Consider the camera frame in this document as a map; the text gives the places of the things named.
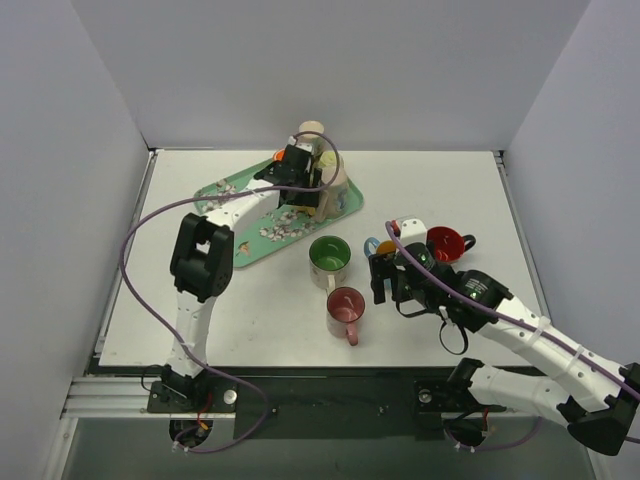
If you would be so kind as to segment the beige cartoon mug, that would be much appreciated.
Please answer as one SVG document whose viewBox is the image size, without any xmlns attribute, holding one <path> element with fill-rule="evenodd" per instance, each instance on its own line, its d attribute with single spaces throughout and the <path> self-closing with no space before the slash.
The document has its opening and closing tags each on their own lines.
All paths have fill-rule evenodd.
<svg viewBox="0 0 640 480">
<path fill-rule="evenodd" d="M 319 205 L 316 208 L 314 220 L 323 222 L 327 219 L 335 219 L 345 213 L 348 199 L 348 175 L 342 158 L 342 169 L 336 169 L 333 174 L 330 171 L 321 170 L 321 184 L 328 187 L 320 193 Z"/>
</svg>

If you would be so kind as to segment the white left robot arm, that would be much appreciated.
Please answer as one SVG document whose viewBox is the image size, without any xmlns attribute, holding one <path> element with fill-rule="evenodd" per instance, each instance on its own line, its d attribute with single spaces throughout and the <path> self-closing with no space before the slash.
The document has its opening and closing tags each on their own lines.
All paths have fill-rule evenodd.
<svg viewBox="0 0 640 480">
<path fill-rule="evenodd" d="M 346 196 L 349 180 L 344 160 L 325 153 L 315 140 L 295 138 L 250 177 L 244 189 L 214 201 L 204 216 L 186 215 L 170 261 L 177 290 L 174 343 L 161 373 L 162 385 L 181 410 L 200 408 L 206 397 L 206 341 L 216 300 L 231 282 L 236 236 L 283 206 L 312 209 L 329 218 L 335 196 Z"/>
</svg>

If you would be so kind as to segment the black mug red inside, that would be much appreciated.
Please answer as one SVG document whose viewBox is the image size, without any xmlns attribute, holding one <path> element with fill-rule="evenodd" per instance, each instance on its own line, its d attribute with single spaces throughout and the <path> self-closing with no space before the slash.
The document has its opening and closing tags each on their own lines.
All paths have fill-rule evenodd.
<svg viewBox="0 0 640 480">
<path fill-rule="evenodd" d="M 435 259 L 443 264 L 457 262 L 477 242 L 474 235 L 461 235 L 456 230 L 445 226 L 430 228 L 427 231 L 427 241 L 434 246 Z"/>
</svg>

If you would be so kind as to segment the pink mug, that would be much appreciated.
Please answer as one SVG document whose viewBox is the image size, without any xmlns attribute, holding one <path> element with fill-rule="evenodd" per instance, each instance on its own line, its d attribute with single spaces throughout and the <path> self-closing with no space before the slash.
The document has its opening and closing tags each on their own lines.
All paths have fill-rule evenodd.
<svg viewBox="0 0 640 480">
<path fill-rule="evenodd" d="M 336 338 L 346 339 L 350 346 L 359 343 L 358 322 L 366 308 L 363 295 L 352 287 L 333 290 L 326 301 L 326 325 Z"/>
</svg>

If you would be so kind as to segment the blue butterfly mug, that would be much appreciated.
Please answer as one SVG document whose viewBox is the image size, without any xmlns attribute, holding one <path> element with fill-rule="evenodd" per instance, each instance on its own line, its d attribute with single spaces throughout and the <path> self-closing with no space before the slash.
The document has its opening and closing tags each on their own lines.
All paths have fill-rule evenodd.
<svg viewBox="0 0 640 480">
<path fill-rule="evenodd" d="M 369 237 L 363 244 L 363 252 L 366 258 L 375 254 L 394 254 L 396 245 L 392 240 L 380 241 L 375 237 Z"/>
</svg>

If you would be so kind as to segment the cream mug green inside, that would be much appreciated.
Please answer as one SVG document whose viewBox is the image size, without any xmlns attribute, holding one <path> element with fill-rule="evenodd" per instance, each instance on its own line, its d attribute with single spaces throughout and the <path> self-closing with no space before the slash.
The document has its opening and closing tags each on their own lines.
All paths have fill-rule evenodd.
<svg viewBox="0 0 640 480">
<path fill-rule="evenodd" d="M 321 236 L 311 244 L 308 256 L 311 279 L 327 295 L 346 282 L 351 248 L 344 239 L 332 235 Z"/>
</svg>

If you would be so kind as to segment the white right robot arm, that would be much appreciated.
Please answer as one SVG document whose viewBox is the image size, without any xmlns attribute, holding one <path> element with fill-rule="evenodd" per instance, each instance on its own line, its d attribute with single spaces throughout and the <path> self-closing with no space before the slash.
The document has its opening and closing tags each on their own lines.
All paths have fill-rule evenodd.
<svg viewBox="0 0 640 480">
<path fill-rule="evenodd" d="M 526 360 L 535 376 L 464 358 L 447 383 L 449 402 L 475 403 L 539 416 L 583 446 L 617 455 L 639 408 L 639 365 L 608 360 L 562 334 L 489 275 L 436 264 L 424 244 L 401 246 L 383 260 L 396 304 L 415 301 L 424 314 L 463 336 L 477 334 Z"/>
</svg>

